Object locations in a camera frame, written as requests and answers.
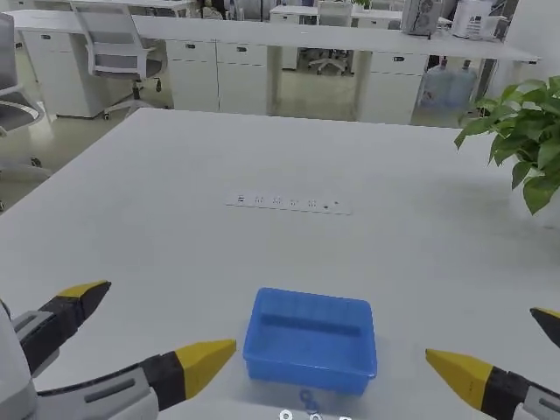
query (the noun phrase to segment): table surface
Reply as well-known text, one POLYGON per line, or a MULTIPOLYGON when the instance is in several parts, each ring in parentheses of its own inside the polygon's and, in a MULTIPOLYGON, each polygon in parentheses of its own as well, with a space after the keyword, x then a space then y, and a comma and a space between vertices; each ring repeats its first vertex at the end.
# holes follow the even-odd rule
MULTIPOLYGON (((284 15, 299 15, 299 16, 317 16, 319 14, 317 7, 313 6, 290 6, 279 5, 270 11, 270 13, 281 13, 284 15)), ((403 13, 397 10, 352 10, 352 18, 354 19, 391 19, 401 20, 403 13)), ((440 24, 450 24, 452 21, 444 17, 439 18, 440 24)))
POLYGON ((560 389, 529 308, 560 309, 560 237, 510 215, 492 139, 455 129, 141 109, 0 217, 2 299, 14 314, 72 284, 113 287, 38 379, 83 381, 199 340, 239 352, 187 418, 306 420, 298 387, 242 361, 263 286, 367 300, 378 376, 362 398, 315 392, 325 419, 487 418, 424 360, 472 354, 560 389), (225 206, 251 191, 331 197, 349 216, 225 206))
MULTIPOLYGON (((20 31, 81 33, 71 11, 16 10, 9 13, 20 31)), ((321 25, 269 24, 230 20, 179 17, 134 16, 142 37, 152 39, 257 44, 263 46, 301 46, 380 53, 434 54, 466 59, 537 61, 533 54, 500 42, 434 36, 411 37, 401 31, 343 28, 321 25)))
MULTIPOLYGON (((49 3, 70 3, 70 0, 41 0, 49 3)), ((158 9, 169 9, 180 11, 196 0, 72 0, 77 4, 118 4, 121 6, 154 7, 158 9)))

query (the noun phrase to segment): potted plant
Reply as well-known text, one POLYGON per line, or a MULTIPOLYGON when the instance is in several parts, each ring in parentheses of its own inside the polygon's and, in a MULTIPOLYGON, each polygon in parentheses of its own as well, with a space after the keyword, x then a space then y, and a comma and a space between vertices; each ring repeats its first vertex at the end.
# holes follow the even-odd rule
POLYGON ((484 112, 459 133, 457 148, 469 136, 495 133, 488 163, 513 158, 514 200, 522 196, 530 214, 546 215, 540 224, 560 228, 560 76, 526 80, 476 105, 484 112))
POLYGON ((369 9, 369 0, 352 0, 354 11, 369 9))

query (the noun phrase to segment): blue plastic basket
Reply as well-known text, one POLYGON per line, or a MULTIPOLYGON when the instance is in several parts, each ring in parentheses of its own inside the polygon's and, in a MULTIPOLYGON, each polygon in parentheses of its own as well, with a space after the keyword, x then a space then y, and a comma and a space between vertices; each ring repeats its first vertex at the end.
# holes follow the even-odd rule
POLYGON ((243 359, 252 379, 363 394, 377 375, 368 302, 263 288, 243 359))

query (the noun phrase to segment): power outlet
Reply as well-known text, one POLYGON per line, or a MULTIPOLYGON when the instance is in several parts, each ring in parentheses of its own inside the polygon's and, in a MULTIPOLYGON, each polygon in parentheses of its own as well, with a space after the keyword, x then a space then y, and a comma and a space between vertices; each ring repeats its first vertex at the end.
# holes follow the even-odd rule
POLYGON ((350 206, 338 199, 299 198, 291 195, 235 192, 229 194, 227 206, 271 208, 294 212, 323 214, 352 214, 350 206))

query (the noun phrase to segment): office chair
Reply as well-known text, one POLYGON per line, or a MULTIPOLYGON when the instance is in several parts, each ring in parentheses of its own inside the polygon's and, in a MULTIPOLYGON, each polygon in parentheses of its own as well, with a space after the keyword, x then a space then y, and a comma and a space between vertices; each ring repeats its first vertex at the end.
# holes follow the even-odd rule
MULTIPOLYGON (((43 116, 43 109, 18 84, 14 18, 0 13, 0 137, 34 124, 43 116)), ((36 157, 23 161, 0 158, 0 172, 11 169, 50 177, 52 173, 41 166, 36 157)), ((4 209, 4 203, 0 201, 0 212, 4 209)))
MULTIPOLYGON (((350 26, 352 24, 352 3, 344 2, 318 2, 318 24, 326 26, 350 26)), ((321 74, 328 65, 337 67, 341 73, 346 71, 348 64, 346 59, 334 59, 333 50, 329 51, 329 57, 316 59, 307 67, 318 65, 317 74, 321 74)))
MULTIPOLYGON (((138 83, 165 70, 155 43, 141 39, 126 6, 71 3, 87 41, 88 71, 94 76, 132 81, 132 99, 103 110, 103 118, 118 109, 129 116, 139 108, 155 108, 140 98, 138 83)), ((161 81, 156 90, 161 91, 161 81)))

